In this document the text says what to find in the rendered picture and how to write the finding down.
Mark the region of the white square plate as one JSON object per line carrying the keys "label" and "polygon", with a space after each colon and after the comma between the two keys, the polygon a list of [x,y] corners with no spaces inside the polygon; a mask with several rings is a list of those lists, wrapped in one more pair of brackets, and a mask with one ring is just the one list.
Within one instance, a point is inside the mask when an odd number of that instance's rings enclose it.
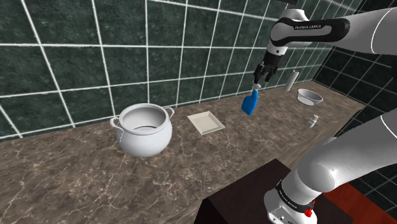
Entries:
{"label": "white square plate", "polygon": [[188,119],[202,136],[225,128],[210,111],[189,115]]}

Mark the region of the white bowl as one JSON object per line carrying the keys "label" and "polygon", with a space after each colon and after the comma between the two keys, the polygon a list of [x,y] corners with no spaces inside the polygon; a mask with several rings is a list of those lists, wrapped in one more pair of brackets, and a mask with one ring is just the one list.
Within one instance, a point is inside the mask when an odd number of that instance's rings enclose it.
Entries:
{"label": "white bowl", "polygon": [[315,106],[323,102],[323,97],[316,92],[304,88],[298,89],[297,100],[307,106]]}

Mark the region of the white paper towel roll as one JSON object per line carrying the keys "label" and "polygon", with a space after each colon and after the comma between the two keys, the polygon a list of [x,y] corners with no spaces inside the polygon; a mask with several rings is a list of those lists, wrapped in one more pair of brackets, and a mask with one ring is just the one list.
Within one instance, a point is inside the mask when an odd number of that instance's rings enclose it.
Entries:
{"label": "white paper towel roll", "polygon": [[298,75],[299,75],[298,71],[293,70],[291,72],[285,86],[283,87],[284,91],[286,91],[286,92],[290,91],[290,89],[291,89],[292,85],[294,84],[295,80],[297,79]]}

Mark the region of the blue spray bottle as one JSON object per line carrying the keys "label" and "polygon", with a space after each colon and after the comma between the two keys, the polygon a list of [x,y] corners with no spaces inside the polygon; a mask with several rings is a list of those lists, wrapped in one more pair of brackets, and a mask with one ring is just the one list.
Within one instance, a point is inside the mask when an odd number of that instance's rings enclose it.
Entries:
{"label": "blue spray bottle", "polygon": [[258,83],[253,84],[253,92],[250,96],[244,98],[241,106],[241,110],[245,112],[247,115],[251,115],[256,107],[258,101],[258,90],[261,88],[261,85]]}

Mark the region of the white two-handled pot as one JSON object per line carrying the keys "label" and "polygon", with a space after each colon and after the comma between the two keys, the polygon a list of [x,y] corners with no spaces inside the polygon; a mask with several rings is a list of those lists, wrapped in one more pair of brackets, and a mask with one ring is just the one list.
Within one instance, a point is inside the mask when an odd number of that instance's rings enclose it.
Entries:
{"label": "white two-handled pot", "polygon": [[171,141],[174,110],[156,104],[140,103],[125,108],[110,119],[120,148],[134,157],[151,157]]}

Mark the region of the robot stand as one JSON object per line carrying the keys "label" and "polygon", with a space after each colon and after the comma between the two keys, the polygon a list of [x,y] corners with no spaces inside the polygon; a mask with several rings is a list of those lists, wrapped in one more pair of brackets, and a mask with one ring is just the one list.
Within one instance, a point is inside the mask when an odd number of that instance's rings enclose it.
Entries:
{"label": "robot stand", "polygon": [[269,219],[263,199],[289,172],[284,164],[273,159],[205,198],[193,224],[298,224],[279,208]]}

